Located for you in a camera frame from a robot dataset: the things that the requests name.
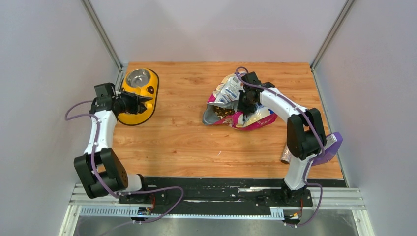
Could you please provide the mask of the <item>pink pet food bag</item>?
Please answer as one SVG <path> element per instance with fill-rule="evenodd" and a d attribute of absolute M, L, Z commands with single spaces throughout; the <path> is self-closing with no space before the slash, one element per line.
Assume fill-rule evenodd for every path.
<path fill-rule="evenodd" d="M 272 124 L 278 118 L 272 110 L 256 104 L 252 113 L 238 111 L 239 92 L 243 83 L 235 74 L 224 77 L 207 101 L 203 113 L 204 125 L 228 125 L 237 130 L 250 131 Z"/>

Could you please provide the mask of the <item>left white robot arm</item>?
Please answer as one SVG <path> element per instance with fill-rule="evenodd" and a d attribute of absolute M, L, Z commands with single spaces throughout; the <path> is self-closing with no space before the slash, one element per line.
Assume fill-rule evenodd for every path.
<path fill-rule="evenodd" d="M 91 132 L 83 155 L 74 159 L 74 168 L 91 199 L 131 194 L 139 203 L 150 199 L 150 189 L 140 174 L 129 175 L 112 148 L 113 135 L 120 114 L 141 115 L 153 108 L 155 98 L 131 92 L 117 92 L 113 83 L 94 87 L 96 97 L 90 102 Z"/>

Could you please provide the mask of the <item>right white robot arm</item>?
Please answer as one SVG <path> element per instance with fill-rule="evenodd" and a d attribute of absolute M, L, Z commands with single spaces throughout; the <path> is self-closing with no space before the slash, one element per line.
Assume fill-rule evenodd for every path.
<path fill-rule="evenodd" d="M 255 72 L 235 73 L 243 83 L 239 92 L 238 111 L 247 114 L 263 105 L 278 115 L 287 125 L 287 147 L 292 154 L 284 178 L 280 200 L 287 205 L 299 203 L 306 192 L 306 177 L 312 161 L 324 154 L 326 135 L 321 113 L 307 109 L 286 97 L 272 83 L 261 83 Z"/>

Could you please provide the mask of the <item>yellow double pet bowl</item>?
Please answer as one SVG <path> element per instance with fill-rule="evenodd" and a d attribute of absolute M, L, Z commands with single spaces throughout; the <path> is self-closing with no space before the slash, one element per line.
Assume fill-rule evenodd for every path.
<path fill-rule="evenodd" d="M 140 96 L 139 113 L 122 113 L 118 121 L 127 126 L 140 125 L 149 120 L 156 109 L 159 89 L 159 76 L 149 68 L 137 68 L 125 75 L 121 84 L 121 92 Z"/>

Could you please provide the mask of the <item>glitter cylinder tube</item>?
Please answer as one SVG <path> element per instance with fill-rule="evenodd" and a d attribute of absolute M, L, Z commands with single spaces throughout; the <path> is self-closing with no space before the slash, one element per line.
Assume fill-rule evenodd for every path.
<path fill-rule="evenodd" d="M 284 147 L 284 149 L 283 149 L 283 151 L 282 151 L 282 155 L 281 155 L 281 159 L 280 159 L 280 161 L 281 161 L 282 163 L 284 163 L 284 164 L 288 165 L 288 164 L 290 164 L 291 157 L 292 157 L 292 154 L 291 154 L 291 152 L 289 151 L 289 148 L 288 148 L 287 144 L 285 144 L 285 147 Z"/>

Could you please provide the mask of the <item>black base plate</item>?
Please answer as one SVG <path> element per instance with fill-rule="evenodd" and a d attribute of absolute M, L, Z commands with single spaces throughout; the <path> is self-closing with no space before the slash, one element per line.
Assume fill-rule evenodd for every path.
<path fill-rule="evenodd" d="M 184 196 L 172 214 L 267 215 L 270 207 L 311 207 L 311 188 L 299 203 L 280 200 L 281 178 L 181 178 L 146 177 L 145 190 L 180 186 Z"/>

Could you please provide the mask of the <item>aluminium frame rail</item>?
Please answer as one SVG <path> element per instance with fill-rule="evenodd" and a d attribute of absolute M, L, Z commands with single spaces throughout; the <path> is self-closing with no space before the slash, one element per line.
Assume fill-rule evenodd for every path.
<path fill-rule="evenodd" d="M 368 212 L 357 188 L 309 188 L 301 200 L 285 204 L 279 200 L 280 187 L 250 187 L 191 190 L 172 193 L 164 190 L 156 199 L 134 200 L 105 196 L 90 199 L 80 184 L 73 190 L 60 235 L 75 233 L 80 216 L 113 216 L 130 218 L 244 219 L 279 220 L 298 218 L 311 210 L 309 223 L 318 221 L 320 210 L 350 211 L 353 227 L 361 236 L 374 234 Z"/>

